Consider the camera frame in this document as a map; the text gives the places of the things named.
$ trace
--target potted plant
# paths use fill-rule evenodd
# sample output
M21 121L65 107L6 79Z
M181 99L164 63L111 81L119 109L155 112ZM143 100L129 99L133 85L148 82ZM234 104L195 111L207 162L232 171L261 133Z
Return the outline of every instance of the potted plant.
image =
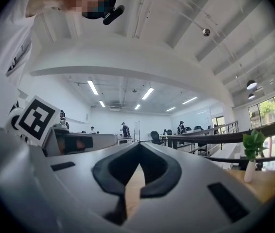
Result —
M251 182L256 168L255 158L260 154L263 155L263 143L266 137L262 132L252 130L251 134L243 134L243 145L245 147L245 155L249 159L248 166L245 171L244 181Z

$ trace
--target office chair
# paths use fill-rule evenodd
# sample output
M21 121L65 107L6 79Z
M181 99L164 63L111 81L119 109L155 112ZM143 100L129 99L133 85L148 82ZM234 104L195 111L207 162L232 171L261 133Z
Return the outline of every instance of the office chair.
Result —
M159 139L159 134L157 133L157 131L152 131L151 132L151 137L152 137L152 143L154 144L158 144L158 145L161 145L164 143L164 141L160 140Z

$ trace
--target black pendant lamp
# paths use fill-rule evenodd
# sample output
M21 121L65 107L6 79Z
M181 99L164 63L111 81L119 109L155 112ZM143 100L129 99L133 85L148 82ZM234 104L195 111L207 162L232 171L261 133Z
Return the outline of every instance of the black pendant lamp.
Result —
M251 90L257 86L258 83L256 83L254 80L249 80L248 83L246 84L246 88L248 90Z
M250 93L249 99L251 100L251 99L253 99L253 98L255 98L255 95L254 95L253 93Z

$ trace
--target white vase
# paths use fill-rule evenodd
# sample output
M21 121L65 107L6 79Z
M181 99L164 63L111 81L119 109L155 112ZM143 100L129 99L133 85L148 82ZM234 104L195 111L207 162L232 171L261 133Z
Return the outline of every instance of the white vase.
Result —
M255 172L256 163L255 161L249 161L248 166L246 167L246 171L244 174L244 182L251 182L253 179L253 175Z

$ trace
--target green plant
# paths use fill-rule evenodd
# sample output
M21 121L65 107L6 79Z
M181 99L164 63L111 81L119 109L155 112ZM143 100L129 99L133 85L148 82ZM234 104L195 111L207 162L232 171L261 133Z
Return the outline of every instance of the green plant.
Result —
M262 155L263 150L266 149L263 147L265 140L264 134L257 130L252 130L251 134L243 134L244 153L250 161L254 161L258 154Z

